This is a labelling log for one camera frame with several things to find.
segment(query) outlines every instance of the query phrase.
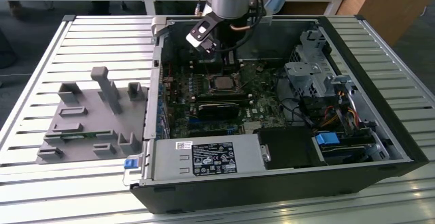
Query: gray mount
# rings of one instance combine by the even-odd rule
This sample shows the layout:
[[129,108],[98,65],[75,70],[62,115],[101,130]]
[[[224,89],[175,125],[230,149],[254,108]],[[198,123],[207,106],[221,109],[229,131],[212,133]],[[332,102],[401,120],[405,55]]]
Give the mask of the gray mount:
[[59,103],[37,153],[37,164],[125,158],[139,152],[147,89],[117,89],[106,67],[93,67],[98,89],[62,83]]

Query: barcode sticker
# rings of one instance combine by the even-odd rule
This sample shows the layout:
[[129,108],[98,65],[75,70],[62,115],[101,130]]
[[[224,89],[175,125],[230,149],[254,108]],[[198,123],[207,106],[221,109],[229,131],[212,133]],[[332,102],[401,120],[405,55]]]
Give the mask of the barcode sticker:
[[190,148],[191,148],[191,141],[174,143],[174,149],[190,149]]

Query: white label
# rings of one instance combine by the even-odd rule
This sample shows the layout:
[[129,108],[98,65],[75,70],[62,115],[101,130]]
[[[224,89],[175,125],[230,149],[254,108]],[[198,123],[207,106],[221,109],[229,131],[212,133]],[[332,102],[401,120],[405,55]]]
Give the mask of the white label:
[[174,149],[190,149],[190,148],[191,148],[191,141],[174,143]]
[[234,167],[236,167],[234,164],[222,165],[222,168],[225,168],[225,169],[232,169],[232,168],[234,168]]

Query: blue latch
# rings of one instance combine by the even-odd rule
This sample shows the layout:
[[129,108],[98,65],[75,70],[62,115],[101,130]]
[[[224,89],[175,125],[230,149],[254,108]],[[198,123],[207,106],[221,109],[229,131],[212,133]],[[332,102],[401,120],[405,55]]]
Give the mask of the blue latch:
[[138,168],[138,159],[125,159],[123,169],[135,169]]
[[337,135],[332,132],[320,133],[317,136],[314,136],[314,139],[316,139],[318,145],[340,143]]

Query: desk leg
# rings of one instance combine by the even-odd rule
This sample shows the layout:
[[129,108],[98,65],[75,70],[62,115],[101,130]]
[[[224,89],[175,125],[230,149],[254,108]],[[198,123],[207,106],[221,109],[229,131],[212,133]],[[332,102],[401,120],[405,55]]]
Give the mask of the desk leg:
[[325,8],[324,15],[336,15],[342,0],[332,0]]
[[142,0],[146,15],[155,15],[154,0]]

